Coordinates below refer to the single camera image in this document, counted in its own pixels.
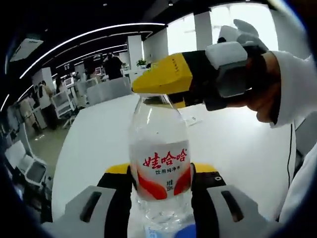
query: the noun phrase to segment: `desk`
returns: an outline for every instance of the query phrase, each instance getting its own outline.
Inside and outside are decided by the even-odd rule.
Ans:
[[[147,70],[149,69],[146,68],[146,69],[137,69],[137,70],[124,70],[123,77],[125,77],[126,75],[129,75],[130,82],[132,84],[134,80],[140,77]]]
[[[89,185],[97,185],[105,170],[129,161],[128,127],[138,95],[117,98],[79,112],[56,166],[52,212],[59,218],[65,205]],[[290,126],[271,129],[248,108],[208,112],[204,105],[181,109],[188,127],[191,159],[212,164],[227,184],[233,184],[271,218],[285,198]],[[290,172],[295,164],[293,133]]]

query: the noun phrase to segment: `white sleeve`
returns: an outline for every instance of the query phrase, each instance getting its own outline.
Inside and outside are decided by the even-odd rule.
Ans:
[[[317,71],[312,56],[303,60],[287,52],[272,53],[281,72],[281,104],[274,126],[282,126],[317,111]]]

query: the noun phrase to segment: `yellow device housing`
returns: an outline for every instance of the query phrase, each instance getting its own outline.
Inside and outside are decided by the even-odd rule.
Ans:
[[[132,84],[135,93],[174,94],[189,90],[193,75],[182,53],[165,57]]]

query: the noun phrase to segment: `clear plastic bottle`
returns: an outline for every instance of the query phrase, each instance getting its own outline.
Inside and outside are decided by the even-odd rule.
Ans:
[[[129,130],[137,202],[149,227],[172,232],[192,214],[186,123],[166,95],[140,95]]]

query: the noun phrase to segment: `computer monitor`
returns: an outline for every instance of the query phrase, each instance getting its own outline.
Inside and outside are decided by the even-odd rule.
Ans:
[[[96,75],[101,75],[101,67],[97,67],[95,71],[96,71]]]
[[[73,83],[74,83],[74,78],[73,77],[70,77],[70,78],[68,78],[68,79],[66,79],[64,81],[64,84],[65,84],[66,87],[69,86],[69,85],[72,85]]]

